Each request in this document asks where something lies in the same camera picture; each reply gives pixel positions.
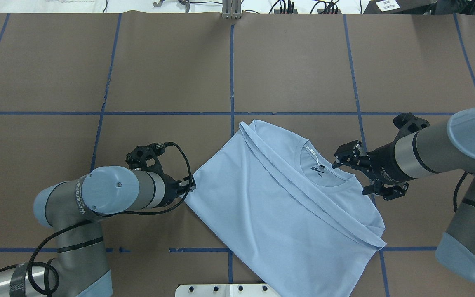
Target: wires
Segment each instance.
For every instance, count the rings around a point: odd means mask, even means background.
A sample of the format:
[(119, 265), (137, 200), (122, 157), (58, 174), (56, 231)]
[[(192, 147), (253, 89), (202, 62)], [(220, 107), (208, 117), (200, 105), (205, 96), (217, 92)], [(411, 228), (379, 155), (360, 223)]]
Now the wires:
[(281, 10), (281, 3), (283, 2), (283, 5), (285, 6), (285, 0), (277, 0), (276, 2), (274, 2), (274, 4), (272, 4), (272, 7), (271, 7), (271, 10), (269, 10), (269, 13), (272, 13), (272, 11), (274, 10), (274, 7), (276, 6), (276, 4), (280, 4), (280, 10)]
[(335, 14), (335, 13), (338, 13), (338, 6), (336, 5), (338, 3), (338, 1), (340, 1), (340, 0), (337, 0), (337, 2), (333, 2), (332, 0), (330, 2), (322, 1), (322, 0), (316, 0), (316, 3), (311, 8), (311, 11), (309, 12), (309, 14), (313, 13), (313, 10), (315, 10), (315, 7), (320, 3), (324, 4), (324, 11), (322, 11), (321, 14), (330, 14), (330, 13)]
[(287, 5), (287, 13), (294, 13), (294, 1), (291, 2), (291, 0), (289, 0), (289, 4)]
[(461, 187), (461, 184), (463, 184), (463, 181), (465, 180), (467, 175), (468, 175), (467, 172), (463, 173), (463, 175), (458, 181), (458, 184), (456, 185), (456, 189), (454, 190), (454, 212), (458, 211), (458, 192), (459, 192), (459, 188)]
[(207, 4), (207, 3), (214, 3), (214, 4), (223, 5), (221, 2), (215, 2), (215, 1), (190, 2), (190, 4)]

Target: shirt tag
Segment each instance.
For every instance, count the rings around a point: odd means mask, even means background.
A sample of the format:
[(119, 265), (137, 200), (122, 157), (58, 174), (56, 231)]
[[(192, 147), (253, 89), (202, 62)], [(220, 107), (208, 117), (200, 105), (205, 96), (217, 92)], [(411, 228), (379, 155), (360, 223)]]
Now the shirt tag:
[(384, 0), (375, 2), (375, 4), (377, 4), (381, 11), (392, 11), (394, 9), (401, 8), (401, 6), (397, 4), (396, 0)]
[(311, 167), (311, 170), (316, 171), (319, 177), (323, 177), (321, 173), (325, 173), (324, 171), (322, 171), (323, 170), (322, 168), (316, 167), (316, 166)]

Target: white sticker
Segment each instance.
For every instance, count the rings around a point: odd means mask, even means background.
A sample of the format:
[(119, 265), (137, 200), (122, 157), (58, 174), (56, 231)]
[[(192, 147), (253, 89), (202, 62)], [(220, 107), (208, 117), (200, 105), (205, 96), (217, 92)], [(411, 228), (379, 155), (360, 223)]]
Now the white sticker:
[(396, 0), (384, 0), (376, 2), (376, 4), (381, 11), (391, 11), (397, 8), (401, 8), (401, 6), (397, 4)]

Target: light blue t-shirt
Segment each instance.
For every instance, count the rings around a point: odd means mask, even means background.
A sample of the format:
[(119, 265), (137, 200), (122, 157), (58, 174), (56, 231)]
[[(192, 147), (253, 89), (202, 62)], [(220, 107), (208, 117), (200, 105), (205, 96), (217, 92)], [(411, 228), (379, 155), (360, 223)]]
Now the light blue t-shirt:
[(356, 177), (272, 124), (241, 122), (194, 177), (187, 204), (282, 297), (348, 297), (386, 245)]

